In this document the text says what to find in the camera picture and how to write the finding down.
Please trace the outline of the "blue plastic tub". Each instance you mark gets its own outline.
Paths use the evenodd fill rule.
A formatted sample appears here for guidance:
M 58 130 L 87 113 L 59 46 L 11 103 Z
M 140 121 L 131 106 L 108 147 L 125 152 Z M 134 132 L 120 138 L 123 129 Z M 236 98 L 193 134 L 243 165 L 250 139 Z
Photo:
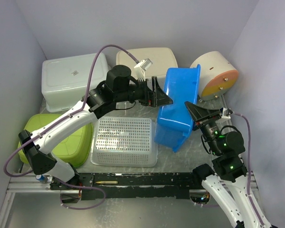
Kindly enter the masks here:
M 154 141 L 177 152 L 189 138 L 194 121 L 185 102 L 196 104 L 200 82 L 200 65 L 194 68 L 169 68 L 164 92 L 173 104 L 161 106 L 157 115 Z

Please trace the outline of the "cream perforated basket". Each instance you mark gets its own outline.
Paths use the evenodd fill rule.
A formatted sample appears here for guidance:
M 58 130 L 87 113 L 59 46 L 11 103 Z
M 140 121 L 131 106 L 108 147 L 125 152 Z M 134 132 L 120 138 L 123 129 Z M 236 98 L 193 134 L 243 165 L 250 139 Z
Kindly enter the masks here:
M 167 47 L 148 47 L 148 48 L 137 48 L 129 49 L 134 57 L 139 61 L 144 59 L 150 59 L 152 65 L 146 70 L 145 78 L 149 88 L 152 88 L 152 77 L 157 77 L 157 81 L 161 89 L 164 88 L 166 73 L 169 68 L 177 68 L 178 64 L 176 58 L 171 49 Z M 137 79 L 136 71 L 134 66 L 136 63 L 123 51 L 119 51 L 116 54 L 116 65 L 125 65 L 130 68 L 131 75 Z

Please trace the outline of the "white translucent plastic bin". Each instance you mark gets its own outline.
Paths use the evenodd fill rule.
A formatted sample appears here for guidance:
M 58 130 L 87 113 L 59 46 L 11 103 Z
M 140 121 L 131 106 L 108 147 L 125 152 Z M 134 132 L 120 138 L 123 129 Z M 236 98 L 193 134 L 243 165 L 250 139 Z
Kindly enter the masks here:
M 41 92 L 49 112 L 69 110 L 81 100 L 95 56 L 93 53 L 43 62 Z

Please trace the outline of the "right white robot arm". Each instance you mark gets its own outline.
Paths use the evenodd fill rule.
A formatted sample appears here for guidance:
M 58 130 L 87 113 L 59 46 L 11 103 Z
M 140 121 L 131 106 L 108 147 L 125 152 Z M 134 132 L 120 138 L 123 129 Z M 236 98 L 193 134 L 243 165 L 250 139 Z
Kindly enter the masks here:
M 208 153 L 216 156 L 212 166 L 200 165 L 193 169 L 192 183 L 197 189 L 204 188 L 224 211 L 234 228 L 272 228 L 265 217 L 252 189 L 251 168 L 240 158 L 244 147 L 242 133 L 230 125 L 230 132 L 223 133 L 217 121 L 234 114 L 227 108 L 205 109 L 189 101 L 185 106 L 194 121 L 194 129 L 202 132 L 202 142 L 207 143 Z

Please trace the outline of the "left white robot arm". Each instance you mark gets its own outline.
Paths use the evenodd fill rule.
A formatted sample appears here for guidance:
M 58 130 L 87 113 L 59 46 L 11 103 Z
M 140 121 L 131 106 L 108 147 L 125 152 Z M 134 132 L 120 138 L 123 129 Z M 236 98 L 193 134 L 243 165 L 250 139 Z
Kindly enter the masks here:
M 62 181 L 69 190 L 79 184 L 75 168 L 57 158 L 52 150 L 79 128 L 94 124 L 105 114 L 115 111 L 119 102 L 139 102 L 143 106 L 171 105 L 173 100 L 160 88 L 157 77 L 152 87 L 145 80 L 136 80 L 129 67 L 116 65 L 109 70 L 106 80 L 88 92 L 69 111 L 48 125 L 29 132 L 19 133 L 22 150 L 36 175 L 49 174 Z

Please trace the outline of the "cream cylindrical bucket orange rim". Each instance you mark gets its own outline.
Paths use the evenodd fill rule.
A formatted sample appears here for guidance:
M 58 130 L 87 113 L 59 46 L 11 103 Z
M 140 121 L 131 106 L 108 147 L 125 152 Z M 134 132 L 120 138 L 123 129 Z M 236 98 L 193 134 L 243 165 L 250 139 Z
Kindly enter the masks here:
M 203 101 L 224 95 L 237 81 L 239 72 L 218 51 L 211 51 L 198 57 L 191 68 L 200 66 L 198 96 Z

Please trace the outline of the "brass pencil-like rod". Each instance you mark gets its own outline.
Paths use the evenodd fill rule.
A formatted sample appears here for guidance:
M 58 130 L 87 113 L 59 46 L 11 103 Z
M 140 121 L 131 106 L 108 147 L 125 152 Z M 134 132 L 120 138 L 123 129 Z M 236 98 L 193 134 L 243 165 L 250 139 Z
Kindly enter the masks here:
M 118 181 L 115 181 L 115 180 L 103 180 L 103 181 L 97 181 L 95 182 L 96 184 L 99 184 L 99 185 L 113 185 L 113 184 L 118 184 Z

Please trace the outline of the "blue capacitor cylinder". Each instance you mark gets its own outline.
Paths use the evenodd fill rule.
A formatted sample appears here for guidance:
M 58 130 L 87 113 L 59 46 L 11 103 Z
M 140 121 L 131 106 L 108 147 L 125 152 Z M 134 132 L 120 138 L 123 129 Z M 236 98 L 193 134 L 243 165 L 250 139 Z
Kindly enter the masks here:
M 48 176 L 36 175 L 36 180 L 38 180 L 41 183 L 47 183 L 48 182 Z

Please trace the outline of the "aluminium rail frame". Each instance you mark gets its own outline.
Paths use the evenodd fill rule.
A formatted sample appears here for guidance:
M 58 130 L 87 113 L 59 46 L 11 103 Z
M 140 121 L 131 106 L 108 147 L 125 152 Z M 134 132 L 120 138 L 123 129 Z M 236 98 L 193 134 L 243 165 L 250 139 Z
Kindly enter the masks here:
M 72 194 L 72 200 L 95 200 L 100 199 L 102 202 L 107 199 L 104 190 L 95 187 L 80 187 L 79 185 L 72 185 L 63 183 L 59 179 L 48 176 L 47 183 L 41 183 L 34 179 L 33 174 L 22 176 L 18 178 L 11 178 L 7 191 L 9 193 L 15 192 L 59 192 L 60 194 Z

